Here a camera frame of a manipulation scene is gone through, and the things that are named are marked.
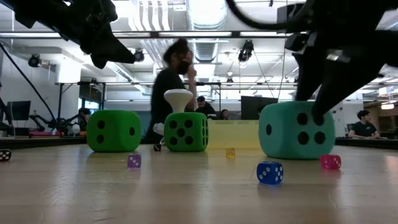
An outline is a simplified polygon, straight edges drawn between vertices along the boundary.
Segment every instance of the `white funnel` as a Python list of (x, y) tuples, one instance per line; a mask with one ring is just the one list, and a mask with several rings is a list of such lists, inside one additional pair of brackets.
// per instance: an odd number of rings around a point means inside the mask
[(168, 90), (164, 93), (164, 98), (173, 108), (173, 113), (183, 113), (187, 103), (193, 98), (193, 94), (183, 89)]

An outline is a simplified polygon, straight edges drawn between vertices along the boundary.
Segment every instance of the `hair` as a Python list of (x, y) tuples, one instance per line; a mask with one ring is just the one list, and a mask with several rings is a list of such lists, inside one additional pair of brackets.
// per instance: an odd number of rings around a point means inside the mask
[(223, 109), (223, 110), (221, 110), (221, 112), (220, 112), (220, 119), (224, 119), (225, 117), (224, 117), (224, 112), (225, 111), (228, 111), (227, 109)]
[(197, 102), (203, 102), (203, 101), (206, 101), (206, 99), (205, 99), (204, 96), (199, 96), (199, 97), (197, 98)]
[(369, 113), (370, 113), (370, 112), (367, 111), (367, 110), (362, 110), (362, 111), (358, 112), (358, 113), (356, 114), (356, 116), (358, 117), (358, 119), (362, 119), (363, 116), (366, 116), (366, 115), (368, 115)]
[(83, 114), (83, 115), (90, 115), (90, 109), (88, 108), (80, 108), (79, 109), (79, 114)]
[(173, 54), (187, 54), (189, 51), (188, 41), (184, 38), (179, 38), (172, 44), (163, 54), (163, 61), (170, 65), (172, 63)]

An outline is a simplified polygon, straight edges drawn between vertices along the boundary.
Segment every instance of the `hand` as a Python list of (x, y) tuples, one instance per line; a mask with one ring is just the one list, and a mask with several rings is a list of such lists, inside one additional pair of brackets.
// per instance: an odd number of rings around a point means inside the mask
[(195, 77), (196, 77), (196, 75), (197, 75), (197, 71), (196, 71), (195, 69), (193, 69), (193, 66), (192, 66), (192, 65), (190, 65), (190, 66), (188, 67), (188, 72), (187, 72), (187, 74), (188, 74), (188, 79), (189, 79), (190, 81), (194, 81), (194, 80), (195, 80)]

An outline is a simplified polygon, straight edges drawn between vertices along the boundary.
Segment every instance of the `man in dark shirt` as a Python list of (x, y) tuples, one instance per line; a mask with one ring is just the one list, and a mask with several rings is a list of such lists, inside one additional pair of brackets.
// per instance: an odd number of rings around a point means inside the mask
[[(166, 117), (173, 113), (172, 107), (164, 98), (167, 90), (184, 89), (185, 86), (179, 75), (188, 75), (189, 90), (196, 95), (196, 71), (192, 67), (192, 51), (189, 50), (188, 42), (185, 39), (179, 39), (167, 49), (163, 56), (167, 68), (163, 69), (157, 76), (152, 87), (152, 96), (150, 99), (151, 120), (147, 133), (146, 142), (157, 144), (163, 138), (156, 133), (153, 128), (155, 124), (164, 124)], [(193, 111), (193, 100), (188, 103), (187, 109)]]
[(206, 102), (204, 96), (199, 96), (197, 102), (198, 102), (198, 109), (195, 112), (203, 113), (206, 115), (206, 117), (209, 114), (214, 114), (214, 115), (216, 114), (216, 111), (209, 103)]
[(362, 110), (357, 114), (359, 121), (353, 125), (348, 133), (348, 137), (360, 139), (377, 139), (380, 138), (376, 127), (370, 123), (370, 112)]

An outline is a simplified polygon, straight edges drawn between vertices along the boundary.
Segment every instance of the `face mask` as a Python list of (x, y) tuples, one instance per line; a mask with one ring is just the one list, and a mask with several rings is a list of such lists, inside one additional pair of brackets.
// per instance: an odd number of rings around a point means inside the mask
[(181, 62), (177, 65), (177, 72), (178, 72), (178, 74), (179, 74), (179, 75), (185, 75), (185, 74), (187, 74), (189, 66), (190, 66), (189, 62), (181, 61)]

